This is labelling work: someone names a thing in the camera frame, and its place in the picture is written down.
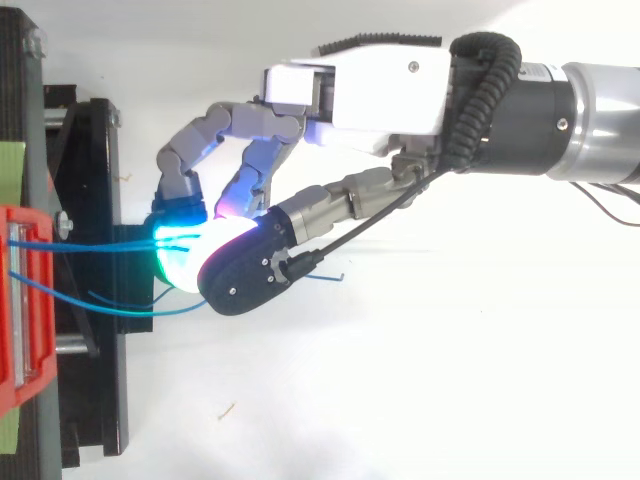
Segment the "red clamp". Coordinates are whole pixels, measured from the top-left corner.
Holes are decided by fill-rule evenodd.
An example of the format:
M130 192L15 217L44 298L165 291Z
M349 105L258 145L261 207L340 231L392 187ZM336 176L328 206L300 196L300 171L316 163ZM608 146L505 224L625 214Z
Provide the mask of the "red clamp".
M51 243L51 217L0 206L0 417L40 393L57 374L53 297L9 277L9 270L19 270L53 288L53 256L12 248L10 239Z

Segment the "black cable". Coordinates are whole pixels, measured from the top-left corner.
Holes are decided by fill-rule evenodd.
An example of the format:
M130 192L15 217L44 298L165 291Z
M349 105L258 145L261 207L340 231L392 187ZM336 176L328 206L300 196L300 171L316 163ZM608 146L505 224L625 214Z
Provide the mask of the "black cable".
M604 205L602 205L598 199L596 197L594 197L593 195L591 195L591 193L589 193L589 191L587 191L586 188L584 188L582 185L578 185L576 182L571 182L571 185L573 185L574 187L576 187L578 190L580 190L582 193L584 193L587 198L589 198L589 200L591 200L593 203L596 204L596 206L602 210L602 212L607 215L611 220L618 222L620 225L624 225L626 227L640 227L640 223L630 223L630 222L625 222L624 220L620 220L618 217L616 217L613 213L611 213L609 210L607 210L605 208Z
M478 88L453 121L441 160L443 165L456 171L465 171L471 167L480 140L491 124L493 112L518 78L522 54L520 47L509 37L490 32L457 38L449 51L454 57L493 57Z
M604 190L605 192L615 193L616 195L622 195L621 193L616 192L613 188L611 188L609 185L605 185L604 183L590 183L589 185L591 185L592 187L599 188L600 190Z
M634 192L633 190L623 187L622 185L607 185L611 190L613 190L618 195L623 195L627 197L634 203L640 205L640 193Z
M416 183L413 187L411 187L409 190L407 190L402 195L400 195L397 199L395 199L393 202L391 202L389 205L384 207L382 210L380 210L375 215L372 215L371 218L369 218L368 220L362 222L360 225L358 225L353 230L347 232L342 237L340 237L337 240L331 242L329 245L327 245L323 249L317 250L315 252L315 254L318 255L318 257L319 257L318 261L321 261L324 257L329 255L334 250L337 250L338 248L343 246L345 243L353 240L355 237L360 235L365 230L367 230L367 229L371 228L372 226L374 226L376 223L378 223L384 217L386 217L387 215L392 213L394 210L396 210L396 209L400 208L402 205L404 205L411 197L413 197L414 195L420 194L421 191L427 185L429 185L431 182L433 182L434 180L437 180L438 178L440 178L441 176L443 176L445 173L447 173L449 171L450 170L442 170L442 171L434 172L434 173L432 173L430 175L427 175L422 180L420 180L418 183Z

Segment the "coiled black cable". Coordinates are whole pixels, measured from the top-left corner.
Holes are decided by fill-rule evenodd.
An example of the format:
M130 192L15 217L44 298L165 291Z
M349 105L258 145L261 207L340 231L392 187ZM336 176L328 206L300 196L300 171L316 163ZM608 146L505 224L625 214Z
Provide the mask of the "coiled black cable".
M460 114L454 119L442 156L445 169L465 171L471 166L482 135L522 64L520 47L499 33L471 33L457 38L449 48L451 55L477 58L485 52L493 61L484 78Z

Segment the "green light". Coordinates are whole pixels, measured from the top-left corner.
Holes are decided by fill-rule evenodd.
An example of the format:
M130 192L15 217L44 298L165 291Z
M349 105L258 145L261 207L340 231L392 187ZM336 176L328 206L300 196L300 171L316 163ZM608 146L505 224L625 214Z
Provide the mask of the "green light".
M199 238L180 238L170 242L172 246L188 248L188 252L158 249L160 269L174 287L197 293L198 273L204 262L219 248L255 226L256 222L242 217L210 219L193 226L160 225L153 232L156 240L180 235L200 235Z

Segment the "glowing light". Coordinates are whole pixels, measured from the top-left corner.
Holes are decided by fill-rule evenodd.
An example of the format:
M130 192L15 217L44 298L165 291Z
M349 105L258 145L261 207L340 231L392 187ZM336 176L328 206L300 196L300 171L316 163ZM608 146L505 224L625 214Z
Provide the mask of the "glowing light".
M594 130L594 137L617 137L618 134L615 132L607 132L606 130Z
M614 98L597 98L596 110L599 112L630 112L640 110L640 106Z
M198 273L204 262L221 247L256 225L253 220L242 217L210 219L189 227L160 225L153 233L156 240L192 234L199 234L200 237L173 240L171 245L186 247L189 251L158 250L158 263L174 287L197 293Z

